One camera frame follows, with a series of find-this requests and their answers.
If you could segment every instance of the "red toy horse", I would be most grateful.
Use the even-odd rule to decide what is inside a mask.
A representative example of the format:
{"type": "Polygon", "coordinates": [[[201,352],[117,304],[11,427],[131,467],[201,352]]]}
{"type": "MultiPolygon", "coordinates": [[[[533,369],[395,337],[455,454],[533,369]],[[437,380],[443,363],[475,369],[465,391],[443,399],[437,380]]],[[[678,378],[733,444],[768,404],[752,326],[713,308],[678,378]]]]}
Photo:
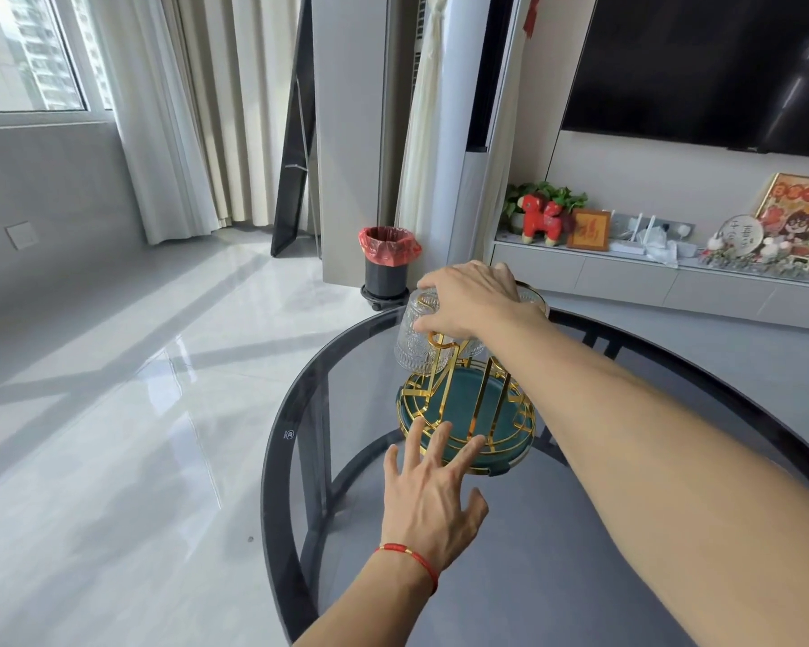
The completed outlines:
{"type": "Polygon", "coordinates": [[[563,207],[539,194],[525,195],[518,200],[518,207],[525,211],[525,230],[521,241],[525,245],[533,242],[537,231],[545,232],[545,244],[553,247],[561,239],[563,207]]]}

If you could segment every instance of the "white tile floor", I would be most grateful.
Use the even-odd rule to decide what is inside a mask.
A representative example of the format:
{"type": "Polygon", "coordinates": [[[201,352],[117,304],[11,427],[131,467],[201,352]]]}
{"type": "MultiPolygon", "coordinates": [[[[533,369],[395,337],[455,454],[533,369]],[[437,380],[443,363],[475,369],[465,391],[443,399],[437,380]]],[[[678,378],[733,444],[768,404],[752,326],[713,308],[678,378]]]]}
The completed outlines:
{"type": "MultiPolygon", "coordinates": [[[[371,311],[315,258],[268,255],[267,235],[228,229],[0,320],[0,647],[286,644],[260,540],[268,432],[313,354],[371,311]]],[[[674,349],[809,440],[809,332],[552,302],[674,349]]]]}

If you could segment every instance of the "decorative plate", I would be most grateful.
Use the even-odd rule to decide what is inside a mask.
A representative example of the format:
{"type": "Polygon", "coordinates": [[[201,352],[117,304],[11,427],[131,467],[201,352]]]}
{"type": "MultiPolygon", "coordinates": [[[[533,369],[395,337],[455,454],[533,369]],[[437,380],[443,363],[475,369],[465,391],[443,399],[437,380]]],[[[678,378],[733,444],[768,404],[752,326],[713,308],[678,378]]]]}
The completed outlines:
{"type": "Polygon", "coordinates": [[[736,256],[755,252],[765,240],[764,226],[752,216],[734,216],[722,225],[720,233],[736,256]]]}

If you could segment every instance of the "hand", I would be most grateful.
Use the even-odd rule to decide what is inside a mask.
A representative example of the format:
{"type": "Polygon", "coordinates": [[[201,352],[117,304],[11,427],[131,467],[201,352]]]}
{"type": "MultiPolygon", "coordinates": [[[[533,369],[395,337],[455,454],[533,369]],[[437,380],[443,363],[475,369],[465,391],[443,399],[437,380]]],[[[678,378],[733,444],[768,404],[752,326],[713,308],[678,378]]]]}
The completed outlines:
{"type": "Polygon", "coordinates": [[[392,445],[384,459],[384,521],[380,543],[403,544],[426,559],[440,574],[474,541],[488,504],[479,489],[470,492],[462,510],[462,479],[485,447],[485,436],[468,442],[443,467],[441,456],[453,425],[442,423],[432,435],[425,458],[419,445],[425,420],[410,426],[404,443],[404,466],[399,474],[399,448],[392,445]]]}
{"type": "Polygon", "coordinates": [[[486,315],[519,303],[515,277],[505,263],[494,268],[480,261],[445,267],[425,275],[418,286],[436,288],[441,304],[437,313],[414,323],[413,328],[423,334],[435,332],[460,340],[478,337],[486,315]]]}

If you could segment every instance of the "television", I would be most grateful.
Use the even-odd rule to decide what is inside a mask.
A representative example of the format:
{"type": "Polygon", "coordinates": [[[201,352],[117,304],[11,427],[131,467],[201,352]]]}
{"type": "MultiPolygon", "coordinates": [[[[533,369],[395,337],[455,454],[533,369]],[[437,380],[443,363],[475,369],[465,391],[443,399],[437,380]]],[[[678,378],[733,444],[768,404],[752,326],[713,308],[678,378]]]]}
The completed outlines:
{"type": "Polygon", "coordinates": [[[561,127],[809,156],[809,0],[597,0],[561,127]]]}

